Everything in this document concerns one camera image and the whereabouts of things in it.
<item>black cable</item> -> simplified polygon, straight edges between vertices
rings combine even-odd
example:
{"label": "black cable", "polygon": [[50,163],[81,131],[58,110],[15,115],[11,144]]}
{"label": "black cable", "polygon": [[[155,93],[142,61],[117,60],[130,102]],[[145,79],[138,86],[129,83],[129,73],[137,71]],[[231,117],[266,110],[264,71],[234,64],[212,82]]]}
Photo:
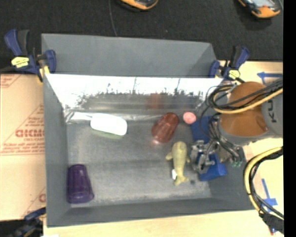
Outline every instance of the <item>black cable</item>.
{"label": "black cable", "polygon": [[[249,175],[249,185],[250,185],[250,193],[253,197],[253,199],[255,200],[255,202],[257,203],[257,205],[260,207],[260,212],[259,214],[269,214],[269,212],[267,210],[265,210],[263,208],[263,205],[266,206],[268,209],[270,209],[273,213],[275,213],[276,215],[278,215],[281,218],[284,218],[284,215],[279,212],[278,210],[276,210],[274,207],[272,207],[271,205],[269,205],[267,202],[265,202],[257,193],[254,187],[254,183],[253,183],[253,179],[258,171],[258,168],[260,166],[261,163],[263,163],[266,160],[273,160],[276,159],[278,157],[281,157],[283,155],[283,148],[277,152],[272,153],[271,155],[262,158],[261,160],[257,161],[255,163],[255,165],[250,169],[250,175]],[[247,162],[247,165],[253,161],[254,158],[250,159]]]}
{"label": "black cable", "polygon": [[4,68],[0,69],[0,74],[6,73],[6,72],[12,72],[12,71],[14,71],[13,67],[4,67]]}
{"label": "black cable", "polygon": [[113,28],[115,36],[117,37],[118,35],[117,35],[117,31],[116,31],[116,28],[115,28],[115,25],[114,25],[114,20],[113,20],[113,15],[112,15],[111,0],[109,0],[109,11],[110,11],[110,18],[111,18],[112,28]]}
{"label": "black cable", "polygon": [[[269,86],[267,86],[267,87],[265,87],[263,89],[260,89],[260,90],[255,91],[255,92],[253,92],[253,93],[251,93],[251,94],[249,94],[249,95],[247,95],[245,97],[242,97],[242,98],[239,98],[239,99],[237,99],[237,100],[235,100],[233,102],[229,102],[227,104],[221,104],[221,105],[218,105],[217,104],[217,101],[219,99],[221,99],[224,95],[222,97],[219,97],[218,99],[214,99],[215,95],[217,95],[219,93],[219,91],[216,91],[216,92],[214,91],[209,96],[208,101],[209,101],[210,105],[213,108],[218,108],[218,109],[221,109],[221,110],[237,110],[237,109],[241,109],[243,107],[246,107],[246,106],[250,105],[257,98],[259,98],[261,96],[267,97],[270,94],[274,93],[274,91],[279,90],[281,88],[283,88],[283,82],[282,81],[275,82],[275,83],[273,83],[273,84],[271,84],[271,85],[269,85]],[[251,98],[251,97],[254,97],[254,96],[255,96],[255,98],[251,99],[250,101],[246,102],[245,104],[243,104],[241,106],[237,106],[237,107],[236,106],[232,106],[232,105],[234,105],[236,103],[239,103],[241,101],[245,101],[246,99]]]}

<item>black floor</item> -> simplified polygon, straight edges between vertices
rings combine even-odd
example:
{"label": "black floor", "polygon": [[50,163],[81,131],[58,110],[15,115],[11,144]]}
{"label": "black floor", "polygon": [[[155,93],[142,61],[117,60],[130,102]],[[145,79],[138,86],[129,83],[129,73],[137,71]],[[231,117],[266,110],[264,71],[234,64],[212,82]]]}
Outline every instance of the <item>black floor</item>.
{"label": "black floor", "polygon": [[[41,33],[79,33],[209,42],[220,60],[243,45],[249,60],[283,61],[283,25],[283,11],[256,20],[236,0],[160,0],[151,11],[137,13],[115,0],[0,0],[0,68],[12,56],[3,36],[14,28],[30,30],[28,48],[37,53]],[[0,235],[19,224],[0,223]]]}

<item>clamp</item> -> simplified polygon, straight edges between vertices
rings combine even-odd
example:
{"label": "clamp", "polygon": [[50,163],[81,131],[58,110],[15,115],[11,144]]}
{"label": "clamp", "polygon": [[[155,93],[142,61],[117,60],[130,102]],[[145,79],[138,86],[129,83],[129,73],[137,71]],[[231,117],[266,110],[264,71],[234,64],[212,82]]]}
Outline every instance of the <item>clamp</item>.
{"label": "clamp", "polygon": [[224,80],[243,82],[239,77],[239,68],[249,58],[249,51],[244,46],[234,46],[231,60],[222,67],[218,60],[212,62],[209,70],[209,78],[214,78],[220,73]]}
{"label": "clamp", "polygon": [[54,50],[47,50],[43,55],[36,58],[29,55],[26,49],[28,33],[29,30],[17,31],[12,29],[4,35],[4,41],[16,56],[11,60],[14,69],[22,74],[36,74],[42,81],[43,73],[54,73],[56,71],[56,54]]}

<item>gray bin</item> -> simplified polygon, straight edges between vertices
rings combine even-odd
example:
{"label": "gray bin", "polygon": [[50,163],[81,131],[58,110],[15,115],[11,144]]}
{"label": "gray bin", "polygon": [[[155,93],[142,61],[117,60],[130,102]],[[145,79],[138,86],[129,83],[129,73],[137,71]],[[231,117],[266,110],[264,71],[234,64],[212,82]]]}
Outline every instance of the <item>gray bin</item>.
{"label": "gray bin", "polygon": [[[179,116],[196,109],[202,97],[199,92],[175,92],[168,88],[162,107],[146,108],[147,94],[120,92],[113,94],[99,88],[105,108],[101,108],[88,92],[87,101],[72,106],[66,103],[66,87],[74,88],[61,75],[81,75],[96,82],[106,76],[147,80],[164,78],[164,82],[193,82],[195,89],[208,89],[218,80],[206,79],[215,60],[212,46],[192,41],[113,38],[83,35],[43,34],[42,51],[53,49],[57,57],[59,79],[53,75],[44,81],[45,155],[47,185],[47,225],[66,226],[96,222],[138,220],[189,214],[252,209],[243,189],[242,168],[226,165],[228,174],[209,182],[201,182],[187,164],[191,182],[175,187],[171,179],[172,163],[165,160],[173,142],[192,142],[189,127],[180,122],[174,138],[152,148],[150,128],[157,118],[169,111]],[[123,139],[104,138],[95,134],[87,122],[70,122],[68,114],[106,112],[126,115],[129,122]],[[85,164],[95,198],[85,204],[66,201],[66,174],[70,165]]]}

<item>cardboard sheet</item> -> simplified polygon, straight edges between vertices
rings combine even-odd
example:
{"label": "cardboard sheet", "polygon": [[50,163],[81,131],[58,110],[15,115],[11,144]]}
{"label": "cardboard sheet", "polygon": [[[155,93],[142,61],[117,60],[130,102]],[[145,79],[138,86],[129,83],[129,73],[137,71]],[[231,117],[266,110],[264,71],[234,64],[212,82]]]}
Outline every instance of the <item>cardboard sheet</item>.
{"label": "cardboard sheet", "polygon": [[42,93],[35,75],[0,77],[0,221],[45,206]]}

